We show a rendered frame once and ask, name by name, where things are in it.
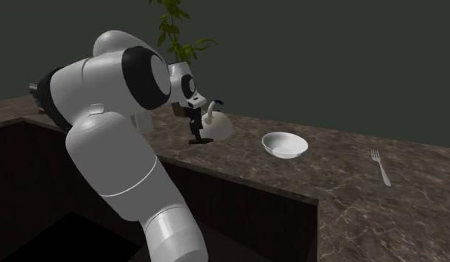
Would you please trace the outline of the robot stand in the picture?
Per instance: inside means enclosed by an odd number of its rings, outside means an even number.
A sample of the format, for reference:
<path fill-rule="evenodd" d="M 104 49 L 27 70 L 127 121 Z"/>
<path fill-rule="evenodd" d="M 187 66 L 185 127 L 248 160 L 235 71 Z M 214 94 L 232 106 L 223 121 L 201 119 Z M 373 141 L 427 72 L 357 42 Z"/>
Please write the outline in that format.
<path fill-rule="evenodd" d="M 0 262 L 129 262 L 140 248 L 70 212 Z"/>

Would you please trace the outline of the silver fork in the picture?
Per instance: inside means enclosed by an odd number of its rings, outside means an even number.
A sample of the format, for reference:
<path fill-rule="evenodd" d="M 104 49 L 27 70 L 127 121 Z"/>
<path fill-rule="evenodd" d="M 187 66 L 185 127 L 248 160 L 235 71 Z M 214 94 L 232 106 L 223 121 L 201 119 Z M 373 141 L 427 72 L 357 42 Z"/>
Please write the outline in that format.
<path fill-rule="evenodd" d="M 387 173 L 385 172 L 385 169 L 383 168 L 382 161 L 381 161 L 381 158 L 380 158 L 380 155 L 379 155 L 379 151 L 378 150 L 371 150 L 370 153 L 371 153 L 372 160 L 374 160 L 375 162 L 377 162 L 379 164 L 379 168 L 380 168 L 380 172 L 381 172 L 384 184 L 387 185 L 388 187 L 390 187 L 391 186 L 391 182 L 390 182 L 390 180 L 388 178 Z"/>

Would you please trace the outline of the white bowl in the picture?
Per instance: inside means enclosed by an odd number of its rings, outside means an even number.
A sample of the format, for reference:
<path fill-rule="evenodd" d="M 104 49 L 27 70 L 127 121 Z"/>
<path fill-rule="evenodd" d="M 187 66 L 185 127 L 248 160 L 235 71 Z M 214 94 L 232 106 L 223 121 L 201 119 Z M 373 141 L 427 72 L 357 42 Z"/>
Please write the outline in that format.
<path fill-rule="evenodd" d="M 270 132 L 261 139 L 265 150 L 280 159 L 293 159 L 305 153 L 309 145 L 304 138 L 289 132 Z"/>

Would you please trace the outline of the green potted plant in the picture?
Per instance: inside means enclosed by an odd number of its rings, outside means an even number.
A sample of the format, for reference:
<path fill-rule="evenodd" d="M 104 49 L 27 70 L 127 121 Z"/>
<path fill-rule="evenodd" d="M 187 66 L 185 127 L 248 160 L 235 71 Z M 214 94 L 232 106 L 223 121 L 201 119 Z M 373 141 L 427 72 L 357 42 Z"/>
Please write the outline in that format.
<path fill-rule="evenodd" d="M 186 44 L 180 42 L 181 32 L 178 23 L 190 18 L 189 13 L 180 8 L 181 0 L 148 1 L 156 1 L 166 9 L 166 13 L 159 18 L 160 35 L 157 46 L 168 44 L 168 51 L 175 58 L 173 63 L 167 65 L 172 86 L 172 93 L 167 103 L 172 107 L 176 116 L 201 118 L 202 107 L 207 103 L 207 99 L 199 94 L 190 67 L 191 60 L 197 58 L 198 51 L 208 49 L 212 44 L 217 44 L 217 41 L 205 38 Z"/>

